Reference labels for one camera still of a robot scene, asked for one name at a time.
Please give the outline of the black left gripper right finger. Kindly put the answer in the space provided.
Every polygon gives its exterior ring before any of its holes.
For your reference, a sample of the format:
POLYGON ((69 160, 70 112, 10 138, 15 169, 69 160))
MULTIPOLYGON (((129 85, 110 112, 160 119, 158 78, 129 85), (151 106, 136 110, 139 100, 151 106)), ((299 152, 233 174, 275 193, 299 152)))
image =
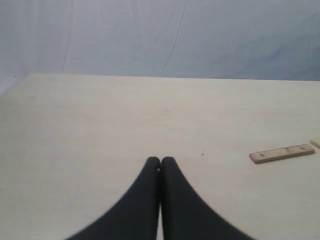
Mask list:
POLYGON ((161 162, 161 215, 165 240, 251 240, 212 210, 185 178, 176 160, 161 162))

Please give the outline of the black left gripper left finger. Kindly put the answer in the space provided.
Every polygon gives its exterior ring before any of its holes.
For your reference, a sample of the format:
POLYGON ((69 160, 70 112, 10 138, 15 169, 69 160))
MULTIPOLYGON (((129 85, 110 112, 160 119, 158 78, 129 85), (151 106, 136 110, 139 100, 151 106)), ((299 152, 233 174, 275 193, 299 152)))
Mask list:
POLYGON ((155 240, 160 208, 161 162, 148 157, 125 194, 101 217, 70 240, 155 240))

